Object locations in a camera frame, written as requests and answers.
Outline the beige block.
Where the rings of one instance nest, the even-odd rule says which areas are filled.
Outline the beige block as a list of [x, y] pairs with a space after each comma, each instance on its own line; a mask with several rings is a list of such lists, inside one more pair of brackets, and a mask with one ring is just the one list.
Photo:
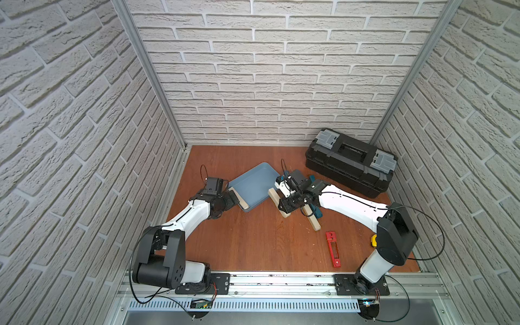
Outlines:
[[268, 195], [272, 199], [272, 201], [275, 204], [278, 212], [280, 213], [281, 216], [283, 216], [283, 218], [287, 218], [287, 217], [289, 217], [291, 215], [291, 214], [286, 213], [286, 212], [284, 212], [284, 211], [282, 211], [280, 209], [279, 204], [280, 204], [281, 198], [280, 198], [279, 194], [276, 192], [276, 190], [274, 188], [270, 188], [268, 190]]
[[231, 191], [232, 193], [234, 193], [236, 199], [238, 200], [238, 206], [239, 206], [242, 210], [244, 210], [244, 211], [248, 210], [248, 209], [249, 209], [249, 205], [248, 205], [247, 202], [243, 199], [243, 197], [242, 197], [242, 196], [237, 192], [237, 190], [234, 189], [233, 187], [231, 187], [231, 188], [230, 188], [230, 191]]
[[302, 209], [301, 212], [303, 215], [306, 216], [307, 220], [310, 222], [311, 227], [314, 231], [321, 230], [321, 225], [318, 222], [318, 219], [316, 218], [316, 215], [312, 208], [307, 204]]

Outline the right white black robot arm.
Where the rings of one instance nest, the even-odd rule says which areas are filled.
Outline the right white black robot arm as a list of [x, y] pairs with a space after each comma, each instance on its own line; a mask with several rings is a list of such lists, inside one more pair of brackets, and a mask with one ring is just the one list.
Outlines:
[[282, 192], [278, 210], [290, 214], [305, 206], [335, 211], [358, 222], [376, 235], [376, 247], [356, 271], [352, 282], [367, 292], [395, 266], [408, 260], [419, 235], [408, 209], [394, 203], [385, 205], [362, 199], [323, 180], [310, 180], [300, 171], [276, 178]]

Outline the blue plastic tray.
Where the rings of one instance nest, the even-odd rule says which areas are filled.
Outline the blue plastic tray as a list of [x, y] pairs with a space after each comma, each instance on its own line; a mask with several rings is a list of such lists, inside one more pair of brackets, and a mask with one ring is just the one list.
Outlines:
[[268, 190], [274, 188], [279, 173], [267, 162], [262, 162], [230, 182], [249, 205], [249, 212], [269, 198]]

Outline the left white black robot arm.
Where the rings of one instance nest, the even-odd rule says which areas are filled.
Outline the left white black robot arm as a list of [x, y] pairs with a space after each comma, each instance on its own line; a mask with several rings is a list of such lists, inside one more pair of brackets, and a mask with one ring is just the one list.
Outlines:
[[144, 230], [131, 258], [131, 281], [176, 290], [189, 286], [192, 291], [211, 286], [210, 266], [188, 261], [186, 240], [206, 220], [217, 219], [235, 206], [246, 206], [226, 181], [210, 177], [187, 206], [172, 220]]

